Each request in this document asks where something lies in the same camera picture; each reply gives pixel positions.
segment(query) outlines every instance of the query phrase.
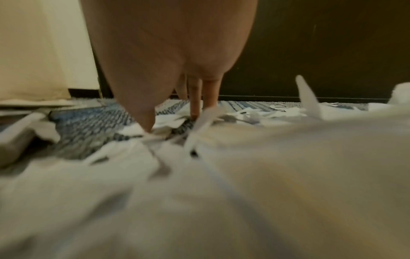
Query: carpet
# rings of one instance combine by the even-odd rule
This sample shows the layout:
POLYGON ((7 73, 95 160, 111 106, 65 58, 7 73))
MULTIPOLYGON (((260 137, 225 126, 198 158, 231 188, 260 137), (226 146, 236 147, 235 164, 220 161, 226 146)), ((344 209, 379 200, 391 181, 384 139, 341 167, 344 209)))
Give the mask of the carpet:
MULTIPOLYGON (((20 173, 33 158, 53 156, 69 160, 83 160, 110 141, 128 140, 129 137, 116 132, 124 126, 134 123, 134 120, 114 100, 104 99, 103 102, 106 104, 105 107, 52 112, 50 119, 56 123, 56 129, 61 135, 60 142, 49 144, 40 140, 33 141, 16 163, 0 169, 0 173, 3 175, 20 173)), ((240 111, 246 107, 272 111, 273 109, 270 106, 275 104, 282 104, 287 107, 301 107, 300 103, 297 102, 219 102, 219 105, 224 107, 227 112, 240 111)), ((366 104, 339 103, 337 107, 367 109, 366 104)), ((167 100, 158 106, 155 111, 157 115, 189 111, 189 102, 167 100)), ((175 129, 173 134, 183 134, 192 126, 193 121, 187 120, 181 127, 175 129)))

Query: dark wooden door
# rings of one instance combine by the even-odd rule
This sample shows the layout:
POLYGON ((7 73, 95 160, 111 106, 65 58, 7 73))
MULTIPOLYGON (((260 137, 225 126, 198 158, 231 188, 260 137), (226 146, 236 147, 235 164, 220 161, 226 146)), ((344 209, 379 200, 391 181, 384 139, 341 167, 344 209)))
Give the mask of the dark wooden door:
POLYGON ((318 97, 389 98, 410 81, 410 1, 260 0, 222 99, 297 97, 298 74, 318 97))

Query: pile of shredded paper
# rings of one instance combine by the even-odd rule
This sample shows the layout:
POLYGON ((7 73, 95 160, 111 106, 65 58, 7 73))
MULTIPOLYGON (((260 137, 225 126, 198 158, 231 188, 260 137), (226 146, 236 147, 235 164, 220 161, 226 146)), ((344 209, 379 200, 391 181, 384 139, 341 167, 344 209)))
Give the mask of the pile of shredded paper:
POLYGON ((0 178, 0 258, 410 258, 410 93, 369 111, 204 111, 0 178))

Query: baseboard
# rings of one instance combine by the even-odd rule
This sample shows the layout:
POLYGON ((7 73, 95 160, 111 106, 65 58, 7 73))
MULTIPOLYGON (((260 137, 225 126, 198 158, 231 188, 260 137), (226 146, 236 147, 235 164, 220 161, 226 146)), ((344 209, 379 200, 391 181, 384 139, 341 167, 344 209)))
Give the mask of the baseboard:
MULTIPOLYGON (((178 95, 171 95, 171 99, 178 99, 178 95)), ((345 102, 345 103, 387 103, 385 98, 334 98, 318 97, 319 102, 345 102)), ((220 101, 255 101, 255 102, 300 102, 299 97, 288 96, 239 96, 239 95, 219 95, 220 101)))
POLYGON ((90 90, 90 89, 68 89, 71 97, 74 98, 101 98, 100 90, 90 90))

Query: patterned rug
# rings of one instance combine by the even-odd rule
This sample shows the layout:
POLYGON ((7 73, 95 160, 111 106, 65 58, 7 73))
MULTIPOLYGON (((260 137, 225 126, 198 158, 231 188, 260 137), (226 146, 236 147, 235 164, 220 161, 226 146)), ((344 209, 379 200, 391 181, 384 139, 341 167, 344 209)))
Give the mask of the patterned rug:
MULTIPOLYGON (((82 160, 99 150, 110 141, 124 141, 129 137, 116 132, 126 125, 134 123, 130 115, 112 99, 105 99, 105 107, 88 108, 71 111, 55 111, 51 120, 56 123, 56 129, 61 135, 57 144, 35 140, 13 165, 0 169, 1 174, 17 174, 24 170, 33 158, 55 156, 69 160, 82 160)), ((219 105, 227 112, 240 111, 246 107, 272 111, 271 105, 285 105, 287 107, 300 107, 297 102, 245 102, 245 101, 220 101, 219 105)), ((353 106, 365 110, 366 104, 339 103, 337 107, 353 109, 353 106)), ((181 100, 167 100, 156 108, 158 114, 173 114, 178 111, 189 111, 189 102, 181 100)), ((193 126, 192 121, 186 121, 173 134, 183 134, 193 126)))

